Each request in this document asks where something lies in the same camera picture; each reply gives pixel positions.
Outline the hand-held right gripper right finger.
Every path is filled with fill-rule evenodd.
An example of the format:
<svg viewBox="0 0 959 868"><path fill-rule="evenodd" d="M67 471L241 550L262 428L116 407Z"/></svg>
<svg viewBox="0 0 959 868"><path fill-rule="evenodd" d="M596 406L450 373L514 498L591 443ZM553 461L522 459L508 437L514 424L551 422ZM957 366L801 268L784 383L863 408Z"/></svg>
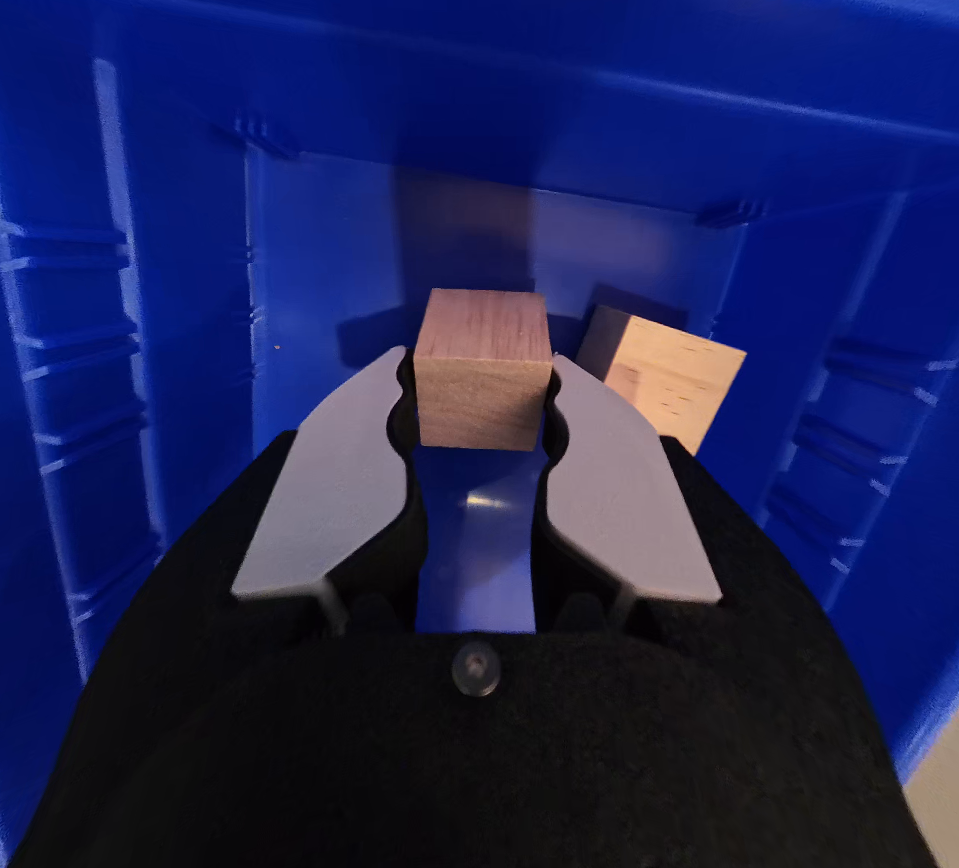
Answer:
<svg viewBox="0 0 959 868"><path fill-rule="evenodd" d="M552 370L530 543L535 630L559 630L579 597L628 632L650 602L716 606L720 584L656 430L566 356Z"/></svg>

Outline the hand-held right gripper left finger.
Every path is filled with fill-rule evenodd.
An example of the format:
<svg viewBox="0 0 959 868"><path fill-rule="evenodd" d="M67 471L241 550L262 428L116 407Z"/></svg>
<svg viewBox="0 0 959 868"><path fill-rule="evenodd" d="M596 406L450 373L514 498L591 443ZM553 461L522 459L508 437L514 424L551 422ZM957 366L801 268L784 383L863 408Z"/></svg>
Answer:
<svg viewBox="0 0 959 868"><path fill-rule="evenodd" d="M335 634L376 596L414 631L428 555L419 440L412 352L392 347L299 425L231 595L313 598Z"/></svg>

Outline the wooden cube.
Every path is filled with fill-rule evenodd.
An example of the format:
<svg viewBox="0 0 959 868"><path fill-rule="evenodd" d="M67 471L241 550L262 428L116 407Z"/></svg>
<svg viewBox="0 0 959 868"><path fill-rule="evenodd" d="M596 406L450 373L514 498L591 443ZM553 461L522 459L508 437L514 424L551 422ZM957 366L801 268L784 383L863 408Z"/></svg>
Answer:
<svg viewBox="0 0 959 868"><path fill-rule="evenodd" d="M575 361L656 429L697 454L747 354L599 305Z"/></svg>
<svg viewBox="0 0 959 868"><path fill-rule="evenodd" d="M433 289L414 348L421 443L532 451L551 375L542 295Z"/></svg>

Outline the blue plastic bin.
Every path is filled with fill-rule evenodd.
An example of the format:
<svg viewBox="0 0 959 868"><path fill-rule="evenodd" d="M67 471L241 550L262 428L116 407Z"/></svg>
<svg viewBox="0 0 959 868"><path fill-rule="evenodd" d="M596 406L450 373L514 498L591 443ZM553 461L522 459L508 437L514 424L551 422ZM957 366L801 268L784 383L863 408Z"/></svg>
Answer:
<svg viewBox="0 0 959 868"><path fill-rule="evenodd" d="M957 0L2 0L2 864L174 540L434 288L746 352L699 455L957 703Z"/></svg>

